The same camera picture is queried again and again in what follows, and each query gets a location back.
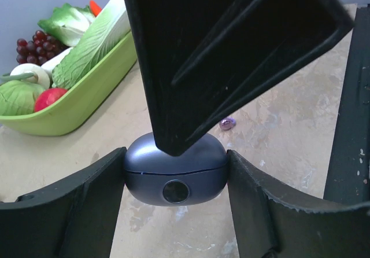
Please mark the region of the purple earbud charging case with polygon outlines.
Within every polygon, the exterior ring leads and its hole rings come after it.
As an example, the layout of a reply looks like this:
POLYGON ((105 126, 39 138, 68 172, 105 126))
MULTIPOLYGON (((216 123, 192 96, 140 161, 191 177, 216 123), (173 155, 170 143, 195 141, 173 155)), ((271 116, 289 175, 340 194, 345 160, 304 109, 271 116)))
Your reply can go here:
POLYGON ((195 205, 222 192, 228 179, 228 157, 210 134, 173 157, 156 147, 153 134, 148 133, 127 149, 123 169, 125 184, 137 200, 162 207, 195 205))

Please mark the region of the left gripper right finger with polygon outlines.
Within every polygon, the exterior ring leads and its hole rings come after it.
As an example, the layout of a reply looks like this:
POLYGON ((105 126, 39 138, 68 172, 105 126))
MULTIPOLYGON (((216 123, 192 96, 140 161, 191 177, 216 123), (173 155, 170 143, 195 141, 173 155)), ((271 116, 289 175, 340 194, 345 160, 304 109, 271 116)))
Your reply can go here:
POLYGON ((369 203, 303 193, 228 150, 228 193, 240 257, 369 257, 369 203))

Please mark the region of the purple earbud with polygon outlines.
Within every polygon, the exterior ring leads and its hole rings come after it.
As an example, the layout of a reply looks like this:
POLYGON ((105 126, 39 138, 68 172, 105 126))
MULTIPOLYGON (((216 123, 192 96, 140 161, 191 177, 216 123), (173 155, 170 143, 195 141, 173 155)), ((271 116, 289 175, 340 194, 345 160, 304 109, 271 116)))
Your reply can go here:
POLYGON ((232 117, 226 117, 219 122, 219 127, 223 131, 230 130, 236 126, 236 120, 232 117))

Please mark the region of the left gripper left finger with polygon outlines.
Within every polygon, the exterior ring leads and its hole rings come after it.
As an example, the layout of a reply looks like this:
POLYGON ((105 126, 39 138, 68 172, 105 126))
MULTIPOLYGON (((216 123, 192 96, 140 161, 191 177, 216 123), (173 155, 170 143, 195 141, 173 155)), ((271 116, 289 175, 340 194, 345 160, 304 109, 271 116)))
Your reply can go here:
POLYGON ((109 257, 124 190, 125 148, 1 204, 1 257, 109 257))

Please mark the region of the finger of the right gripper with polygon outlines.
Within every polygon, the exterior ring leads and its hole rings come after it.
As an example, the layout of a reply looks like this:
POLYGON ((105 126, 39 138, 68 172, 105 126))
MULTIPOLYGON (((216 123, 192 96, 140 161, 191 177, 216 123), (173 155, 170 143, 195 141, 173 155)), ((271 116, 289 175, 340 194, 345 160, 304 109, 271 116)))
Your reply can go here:
POLYGON ((157 147, 178 156, 331 50, 339 0, 125 0, 157 147))

